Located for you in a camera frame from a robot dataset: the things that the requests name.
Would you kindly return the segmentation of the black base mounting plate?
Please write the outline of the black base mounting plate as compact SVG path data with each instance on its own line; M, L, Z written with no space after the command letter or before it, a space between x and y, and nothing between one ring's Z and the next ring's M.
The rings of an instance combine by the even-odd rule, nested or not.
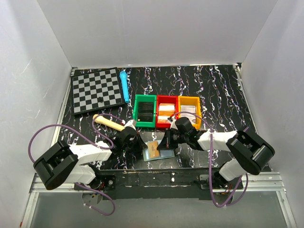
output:
M198 184L207 168L102 170L96 176L113 178L106 181L106 193L117 199L186 199L211 200L208 188Z

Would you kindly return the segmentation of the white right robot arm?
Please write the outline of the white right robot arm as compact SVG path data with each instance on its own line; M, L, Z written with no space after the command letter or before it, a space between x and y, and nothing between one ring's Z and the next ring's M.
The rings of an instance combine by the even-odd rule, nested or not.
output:
M187 117L172 122L157 149L175 150L183 143L198 151L215 149L232 153L233 159L222 164L205 181L221 189L244 174L258 175L275 155L274 148L249 127L223 133L197 130Z

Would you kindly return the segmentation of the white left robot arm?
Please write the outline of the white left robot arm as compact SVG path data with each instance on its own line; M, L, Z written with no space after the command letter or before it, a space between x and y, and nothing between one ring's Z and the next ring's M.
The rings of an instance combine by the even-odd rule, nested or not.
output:
M111 155L125 152L141 152L148 148L135 128L127 126L112 138L94 143L77 131L88 144L69 145L65 141L57 141L36 160L31 155L31 146L35 137L44 129L38 130L28 145L28 155L33 162L33 168L42 180L47 190L54 190L64 182L80 182L89 189L100 187L101 178L88 164L107 161Z

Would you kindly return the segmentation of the grey printed card stack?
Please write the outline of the grey printed card stack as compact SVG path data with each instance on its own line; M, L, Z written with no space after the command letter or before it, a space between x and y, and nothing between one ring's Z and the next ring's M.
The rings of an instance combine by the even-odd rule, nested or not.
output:
M196 124L196 116L192 114L196 114L196 106L195 105L181 105L180 114L181 117L187 117L192 124Z

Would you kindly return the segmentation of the black cards stack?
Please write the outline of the black cards stack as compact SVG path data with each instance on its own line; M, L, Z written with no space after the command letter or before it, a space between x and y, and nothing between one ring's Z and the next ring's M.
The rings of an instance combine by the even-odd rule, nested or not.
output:
M139 102L137 121L139 122L152 122L154 116L154 103L153 102Z

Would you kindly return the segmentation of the orange plastic bin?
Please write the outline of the orange plastic bin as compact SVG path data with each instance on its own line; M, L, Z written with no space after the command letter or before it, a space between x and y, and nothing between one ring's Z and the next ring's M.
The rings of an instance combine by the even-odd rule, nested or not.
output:
M181 105L195 105L196 106L196 115L202 117L201 108L200 108L200 99L198 96L178 96L178 104L179 104L179 111L181 112ZM197 130L201 127L201 119L196 117L196 124L192 124Z

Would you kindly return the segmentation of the wooden stick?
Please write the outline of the wooden stick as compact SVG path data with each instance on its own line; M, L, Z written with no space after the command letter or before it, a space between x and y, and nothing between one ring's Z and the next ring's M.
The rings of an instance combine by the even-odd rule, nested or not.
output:
M123 125L117 124L117 123L115 123L115 122L113 122L109 119L106 119L102 115L95 114L93 116L93 121L97 124L105 125L107 127L110 127L112 129L115 129L115 130L120 131L120 132L124 129Z

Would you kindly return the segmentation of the blue toy microphone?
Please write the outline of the blue toy microphone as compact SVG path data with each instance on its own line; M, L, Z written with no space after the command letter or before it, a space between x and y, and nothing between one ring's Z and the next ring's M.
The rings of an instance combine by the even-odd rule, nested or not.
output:
M129 98L129 91L128 91L127 73L124 70L122 70L119 74L119 77L120 77L120 80L122 83L124 101L125 101L125 103L129 103L130 98Z

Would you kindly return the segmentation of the black chess piece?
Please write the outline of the black chess piece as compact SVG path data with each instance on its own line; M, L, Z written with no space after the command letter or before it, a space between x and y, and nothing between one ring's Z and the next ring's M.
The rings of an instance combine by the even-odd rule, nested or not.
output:
M97 100L98 100L98 102L101 102L101 103L104 101L102 97L98 97Z

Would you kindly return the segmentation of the orange white card stack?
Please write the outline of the orange white card stack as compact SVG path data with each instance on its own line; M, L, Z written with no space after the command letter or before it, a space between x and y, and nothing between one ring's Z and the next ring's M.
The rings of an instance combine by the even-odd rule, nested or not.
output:
M159 112L162 112L162 113L174 113L175 112L175 104L160 103L159 104Z
M171 122L170 116L166 116L166 115L158 116L158 120L157 120L158 124L169 124L170 122Z

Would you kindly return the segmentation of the grey black chessboard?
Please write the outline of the grey black chessboard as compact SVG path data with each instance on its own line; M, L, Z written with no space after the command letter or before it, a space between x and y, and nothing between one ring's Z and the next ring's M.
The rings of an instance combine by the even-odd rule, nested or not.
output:
M117 68L71 77L73 114L83 114L125 104Z

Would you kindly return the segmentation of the green plastic bin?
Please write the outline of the green plastic bin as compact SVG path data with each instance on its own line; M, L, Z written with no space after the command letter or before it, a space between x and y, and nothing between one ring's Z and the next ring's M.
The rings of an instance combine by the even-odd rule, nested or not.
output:
M155 128L156 101L156 95L135 95L133 119L136 121L136 127Z

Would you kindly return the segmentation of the red plastic bin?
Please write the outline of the red plastic bin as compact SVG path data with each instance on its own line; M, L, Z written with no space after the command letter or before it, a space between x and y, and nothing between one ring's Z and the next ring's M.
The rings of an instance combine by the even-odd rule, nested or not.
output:
M171 95L157 95L156 103L156 128L170 127L168 118L179 111L178 97Z

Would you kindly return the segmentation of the green card holder wallet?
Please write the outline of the green card holder wallet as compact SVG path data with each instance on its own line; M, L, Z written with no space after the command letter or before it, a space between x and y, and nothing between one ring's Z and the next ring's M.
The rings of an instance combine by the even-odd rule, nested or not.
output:
M157 150L160 140L147 142L147 148L143 150L143 160L145 162L173 158L174 150Z

